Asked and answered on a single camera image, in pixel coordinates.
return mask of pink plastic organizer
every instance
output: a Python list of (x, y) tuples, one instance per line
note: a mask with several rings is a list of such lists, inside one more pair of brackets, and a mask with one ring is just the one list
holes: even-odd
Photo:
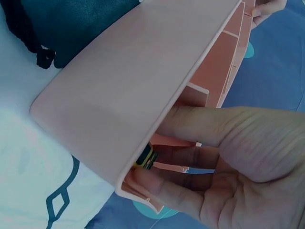
[(154, 133), (174, 105), (221, 106), (246, 51), (253, 6), (254, 0), (145, 0), (42, 91), (33, 119), (118, 195), (159, 212), (162, 205), (125, 176), (149, 141), (195, 145)]

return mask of yellow battery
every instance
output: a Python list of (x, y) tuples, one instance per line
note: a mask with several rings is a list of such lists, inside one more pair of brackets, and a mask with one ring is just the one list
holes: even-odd
[(133, 167), (151, 169), (157, 157), (158, 154), (153, 150), (152, 144), (148, 143), (138, 160), (133, 164)]

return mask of blue bedsheet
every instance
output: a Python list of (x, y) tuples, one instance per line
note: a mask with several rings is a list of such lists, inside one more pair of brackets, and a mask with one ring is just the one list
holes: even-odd
[[(250, 45), (224, 103), (305, 111), (305, 0), (288, 0), (253, 30)], [(183, 213), (166, 208), (155, 215), (113, 194), (89, 229), (203, 229)]]

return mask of white bedsheet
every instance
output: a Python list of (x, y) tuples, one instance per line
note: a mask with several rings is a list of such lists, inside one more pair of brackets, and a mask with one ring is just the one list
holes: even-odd
[(0, 228), (84, 228), (114, 191), (30, 117), (31, 103), (58, 72), (36, 66), (0, 10)]

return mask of black drawstring bag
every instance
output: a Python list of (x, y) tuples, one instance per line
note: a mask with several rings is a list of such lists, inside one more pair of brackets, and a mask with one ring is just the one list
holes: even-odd
[(0, 0), (9, 30), (37, 65), (65, 67), (95, 37), (139, 0)]
[(54, 60), (55, 51), (42, 48), (21, 0), (0, 0), (0, 3), (9, 30), (23, 41), (30, 52), (37, 54), (37, 65), (43, 69), (48, 69)]

